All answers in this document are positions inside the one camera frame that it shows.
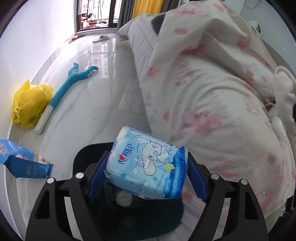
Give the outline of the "light blue tissue pack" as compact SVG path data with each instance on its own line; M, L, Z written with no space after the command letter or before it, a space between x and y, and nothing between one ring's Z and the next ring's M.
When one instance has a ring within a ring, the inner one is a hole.
M143 199L178 199L186 180L188 150L124 126L109 154L105 175Z

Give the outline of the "dark green trash bin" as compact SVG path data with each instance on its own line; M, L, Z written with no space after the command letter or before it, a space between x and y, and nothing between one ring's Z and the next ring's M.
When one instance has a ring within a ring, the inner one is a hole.
M177 228L184 213L182 199L145 200L133 196L123 207L116 202L121 191L107 179L93 200L85 197L73 211L83 240L148 240Z

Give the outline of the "crumpled tissue in bin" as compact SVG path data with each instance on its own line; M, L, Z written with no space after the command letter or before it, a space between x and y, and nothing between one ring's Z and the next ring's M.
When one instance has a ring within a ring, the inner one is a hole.
M132 204L133 196L129 192L122 190L116 194L116 203L122 207L129 207Z

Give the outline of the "blue snack bag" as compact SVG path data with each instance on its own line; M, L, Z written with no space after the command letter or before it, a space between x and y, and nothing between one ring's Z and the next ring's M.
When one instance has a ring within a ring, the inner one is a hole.
M40 154L10 140L0 141L1 164L16 178L49 178L52 164Z

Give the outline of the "yellow plastic bag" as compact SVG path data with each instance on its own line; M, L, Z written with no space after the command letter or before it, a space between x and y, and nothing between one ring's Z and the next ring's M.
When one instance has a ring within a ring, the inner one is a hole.
M32 128L38 123L53 94L54 89L48 83L32 85L27 80L14 95L12 121Z

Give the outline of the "blue plush toy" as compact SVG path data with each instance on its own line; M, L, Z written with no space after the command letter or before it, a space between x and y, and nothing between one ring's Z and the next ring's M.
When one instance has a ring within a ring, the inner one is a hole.
M90 77L94 71L98 70L97 66L90 66L82 72L78 73L79 65L77 63L73 64L73 67L68 71L68 78L65 82L61 85L61 87L57 90L54 94L53 98L49 101L47 107L43 111L37 125L35 128L35 132L40 135L43 132L43 129L48 122L53 110L62 99L63 95L66 91L70 88L72 84L78 82L80 80L85 80L86 78Z

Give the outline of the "pink floral bed quilt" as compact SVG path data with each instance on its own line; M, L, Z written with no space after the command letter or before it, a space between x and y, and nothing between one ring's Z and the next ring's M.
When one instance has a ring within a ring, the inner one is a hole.
M249 181L265 217L294 193L295 145L276 114L277 64L221 1L142 14L118 30L134 55L152 134L222 178Z

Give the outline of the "cream plush toy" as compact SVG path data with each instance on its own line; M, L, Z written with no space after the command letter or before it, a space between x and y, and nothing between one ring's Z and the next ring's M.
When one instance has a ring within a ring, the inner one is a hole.
M283 66L278 66L272 82L275 102L266 105L267 115L276 136L285 141L295 137L295 78Z

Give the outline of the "beige slipper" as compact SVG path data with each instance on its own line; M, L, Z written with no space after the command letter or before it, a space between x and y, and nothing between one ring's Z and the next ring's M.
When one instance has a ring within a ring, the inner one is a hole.
M109 36L101 35L99 38L93 40L93 43L103 42L109 40Z

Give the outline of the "yellow curtain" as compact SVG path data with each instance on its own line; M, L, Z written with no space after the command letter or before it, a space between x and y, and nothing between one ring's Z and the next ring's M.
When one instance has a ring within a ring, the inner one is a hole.
M164 0L135 0L132 19L139 14L158 14L161 12Z

